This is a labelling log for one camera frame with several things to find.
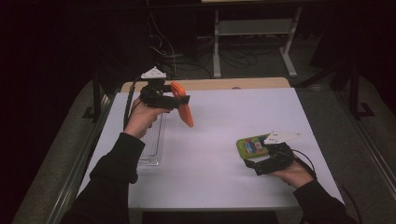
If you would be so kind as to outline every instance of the forearm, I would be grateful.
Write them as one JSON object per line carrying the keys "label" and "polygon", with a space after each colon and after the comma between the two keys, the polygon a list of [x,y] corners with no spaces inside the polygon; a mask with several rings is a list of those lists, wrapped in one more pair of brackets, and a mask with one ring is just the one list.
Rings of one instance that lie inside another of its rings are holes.
{"label": "forearm", "polygon": [[93,168],[91,181],[78,195],[62,223],[127,223],[128,188],[145,144],[121,133],[113,149]]}
{"label": "forearm", "polygon": [[294,191],[308,223],[357,223],[347,215],[345,206],[313,180]]}

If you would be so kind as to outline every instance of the desk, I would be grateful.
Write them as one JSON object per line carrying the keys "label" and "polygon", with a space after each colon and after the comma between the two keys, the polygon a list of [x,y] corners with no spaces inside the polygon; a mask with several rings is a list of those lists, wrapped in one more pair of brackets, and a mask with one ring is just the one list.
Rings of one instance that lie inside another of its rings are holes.
{"label": "desk", "polygon": [[[224,85],[216,90],[220,82]],[[292,187],[273,176],[256,176],[237,152],[237,139],[271,131],[300,133],[302,137],[288,145],[313,161],[318,181],[333,197],[343,201],[297,94],[289,88],[286,79],[236,78],[179,83],[186,84],[187,94],[191,96],[194,127],[185,125],[176,111],[167,115],[162,162],[159,166],[138,166],[139,179],[130,185],[131,208],[172,211],[298,207]],[[230,90],[249,87],[248,83],[255,89]],[[126,92],[117,94],[80,190],[87,185],[94,165],[113,147],[122,132],[126,98]]]}

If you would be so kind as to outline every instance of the gray floor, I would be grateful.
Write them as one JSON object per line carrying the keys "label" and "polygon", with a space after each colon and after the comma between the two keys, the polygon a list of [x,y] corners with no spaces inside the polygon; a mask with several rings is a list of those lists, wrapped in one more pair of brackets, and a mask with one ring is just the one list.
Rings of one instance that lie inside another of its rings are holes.
{"label": "gray floor", "polygon": [[[298,37],[294,40],[290,57],[298,73],[296,78],[288,76],[277,50],[282,42],[283,39],[279,37],[249,37],[222,41],[220,46],[222,78],[286,77],[290,84],[295,84],[320,71],[309,66],[318,43],[317,38]],[[188,63],[185,63],[186,60],[182,57],[177,57],[176,61],[179,62],[177,78],[180,79],[209,78],[209,74],[213,71],[210,53],[204,54],[200,60],[188,61]],[[396,152],[393,149],[396,140],[393,136],[396,134],[396,118],[381,102],[373,85],[361,78],[360,99],[373,109],[375,116],[363,118],[361,121],[354,120],[346,110],[348,89],[330,90],[331,79],[332,76],[328,76],[308,88],[297,89],[324,158],[334,179],[347,188],[358,204],[363,223],[396,223],[394,195],[373,160],[368,140],[363,138],[364,134],[361,133],[361,127],[364,127],[367,135],[371,137],[369,143],[373,143],[378,149],[387,161],[389,169],[395,171]],[[14,223],[46,223],[49,217],[54,216],[54,214],[50,215],[54,212],[53,207],[60,206],[57,203],[60,196],[65,198],[64,203],[73,201],[73,192],[65,195],[63,189],[70,170],[76,166],[73,158],[78,156],[81,146],[90,138],[88,135],[98,134],[97,131],[92,131],[97,125],[90,119],[82,118],[88,106],[92,106],[91,83],[81,91],[70,109],[69,116],[59,131]],[[341,188],[340,191],[348,213],[357,218],[351,200]],[[281,224],[298,223],[301,218],[299,210],[276,213]],[[139,212],[131,212],[133,223],[140,222],[140,215]]]}

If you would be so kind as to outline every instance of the dark background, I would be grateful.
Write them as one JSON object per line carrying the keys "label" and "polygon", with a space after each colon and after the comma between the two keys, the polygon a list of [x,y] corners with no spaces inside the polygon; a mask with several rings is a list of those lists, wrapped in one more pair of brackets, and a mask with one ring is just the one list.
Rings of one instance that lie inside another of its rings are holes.
{"label": "dark background", "polygon": [[[108,6],[123,2],[80,3]],[[323,34],[314,66],[326,68],[352,52],[361,74],[376,85],[396,114],[396,8],[391,1],[351,3],[337,8],[306,8],[298,33]],[[1,223],[12,220],[68,109],[93,74],[99,75],[107,93],[114,93],[122,83],[155,64],[149,49],[147,14],[104,16],[81,13],[77,7],[71,1],[0,2]],[[193,55],[195,36],[213,31],[203,25],[213,13],[179,13],[186,20],[178,20],[176,13],[156,16],[164,34],[178,43],[177,50]]]}

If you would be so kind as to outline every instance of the table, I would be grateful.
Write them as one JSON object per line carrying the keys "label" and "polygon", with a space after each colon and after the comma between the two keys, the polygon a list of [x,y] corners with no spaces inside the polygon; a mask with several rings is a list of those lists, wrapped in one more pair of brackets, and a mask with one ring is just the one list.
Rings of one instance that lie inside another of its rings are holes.
{"label": "table", "polygon": [[[302,137],[288,145],[313,161],[318,181],[343,201],[297,94],[285,78],[181,80],[179,84],[191,96],[194,127],[185,125],[176,111],[167,115],[162,162],[159,166],[138,166],[139,179],[130,185],[130,208],[213,211],[298,207],[292,187],[273,176],[256,176],[237,152],[237,139],[271,131],[300,133]],[[124,91],[130,85],[125,84],[115,98],[80,190],[122,131]]]}

